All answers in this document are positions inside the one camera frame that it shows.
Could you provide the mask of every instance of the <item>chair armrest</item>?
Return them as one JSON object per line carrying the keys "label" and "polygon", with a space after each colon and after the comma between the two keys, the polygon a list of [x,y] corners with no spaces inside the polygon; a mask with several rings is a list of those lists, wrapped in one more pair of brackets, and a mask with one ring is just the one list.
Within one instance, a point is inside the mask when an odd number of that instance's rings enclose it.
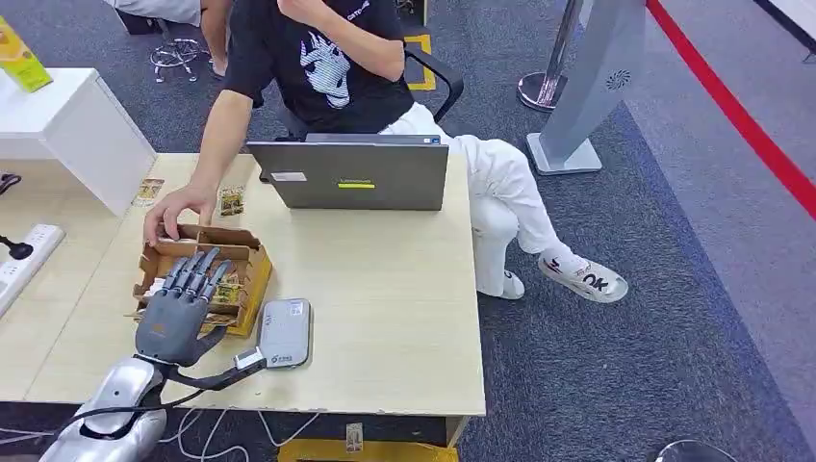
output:
{"label": "chair armrest", "polygon": [[462,77],[462,73],[421,50],[405,48],[405,57],[412,58],[427,67],[447,84],[448,92],[445,104],[443,104],[434,115],[434,120],[439,122],[453,104],[456,103],[459,96],[462,95],[462,91],[465,90],[465,79]]}

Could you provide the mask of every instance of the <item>cardboard box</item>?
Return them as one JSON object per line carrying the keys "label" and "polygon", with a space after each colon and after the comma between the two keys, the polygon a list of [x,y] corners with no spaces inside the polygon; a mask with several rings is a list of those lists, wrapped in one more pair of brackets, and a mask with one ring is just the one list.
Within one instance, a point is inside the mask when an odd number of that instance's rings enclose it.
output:
{"label": "cardboard box", "polygon": [[179,225],[179,234],[181,239],[178,242],[160,240],[154,247],[144,246],[139,262],[144,276],[141,283],[133,288],[133,297],[139,304],[136,311],[128,316],[137,321],[141,319],[141,310],[147,307],[150,300],[146,294],[153,280],[167,275],[176,259],[220,247],[212,268],[225,259],[231,260],[233,265],[218,284],[216,293],[233,293],[235,297],[229,300],[226,299],[228,297],[213,297],[210,314],[201,332],[208,332],[217,325],[227,325],[228,334],[248,337],[255,326],[272,273],[272,263],[261,242],[249,231],[191,224]]}
{"label": "cardboard box", "polygon": [[52,82],[45,67],[3,16],[0,16],[0,67],[28,92],[39,90]]}

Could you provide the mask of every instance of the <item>gray robotic hand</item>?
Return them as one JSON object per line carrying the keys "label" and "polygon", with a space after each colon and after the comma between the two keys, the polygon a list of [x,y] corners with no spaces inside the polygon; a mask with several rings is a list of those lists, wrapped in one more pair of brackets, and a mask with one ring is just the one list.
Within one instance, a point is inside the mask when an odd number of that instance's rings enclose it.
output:
{"label": "gray robotic hand", "polygon": [[[190,378],[179,367],[195,364],[226,334],[219,326],[199,338],[207,307],[231,263],[224,260],[212,273],[218,248],[206,255],[176,261],[164,286],[147,304],[136,331],[137,354],[117,363],[88,402],[56,433],[41,461],[131,462],[143,460],[165,431],[167,408],[195,398],[205,390],[221,390],[266,365],[258,348],[234,358],[235,366],[220,375]],[[199,390],[161,403],[168,380]]]}

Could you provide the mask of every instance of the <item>person's leg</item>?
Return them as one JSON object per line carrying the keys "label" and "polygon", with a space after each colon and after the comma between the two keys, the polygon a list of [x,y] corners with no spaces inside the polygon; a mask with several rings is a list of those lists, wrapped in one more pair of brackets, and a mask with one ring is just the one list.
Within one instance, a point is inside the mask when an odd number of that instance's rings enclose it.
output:
{"label": "person's leg", "polygon": [[547,277],[593,301],[617,301],[628,292],[626,281],[615,271],[575,255],[558,239],[529,162],[511,144],[471,135],[452,139],[419,104],[383,133],[440,135],[451,151],[464,152],[471,199],[494,197],[516,215],[519,245],[525,252],[540,254],[539,268]]}
{"label": "person's leg", "polygon": [[476,289],[485,295],[515,300],[524,295],[518,276],[504,269],[507,245],[519,233],[516,215],[494,197],[471,200],[473,263]]}
{"label": "person's leg", "polygon": [[232,0],[201,0],[201,34],[213,57],[213,71],[219,76],[227,71],[227,18],[231,8]]}

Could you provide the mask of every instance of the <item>man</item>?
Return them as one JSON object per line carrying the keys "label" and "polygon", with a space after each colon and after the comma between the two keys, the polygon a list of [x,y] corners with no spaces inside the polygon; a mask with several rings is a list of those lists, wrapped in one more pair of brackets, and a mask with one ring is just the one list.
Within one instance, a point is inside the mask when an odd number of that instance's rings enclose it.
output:
{"label": "man", "polygon": [[227,70],[227,17],[232,0],[105,0],[112,7],[136,16],[192,24],[201,27],[213,57],[213,74],[223,78]]}
{"label": "man", "polygon": [[473,136],[451,138],[414,102],[402,72],[402,33],[394,0],[238,0],[231,19],[230,65],[201,143],[190,183],[151,210],[144,236],[154,244],[164,222],[192,209],[208,223],[221,177],[246,136],[252,107],[276,79],[283,101],[314,132],[439,135],[468,160],[476,288],[520,298],[522,281],[504,269],[518,237],[540,254],[544,275],[590,300],[612,302],[628,286],[614,271],[575,255],[549,222],[527,159],[515,147]]}

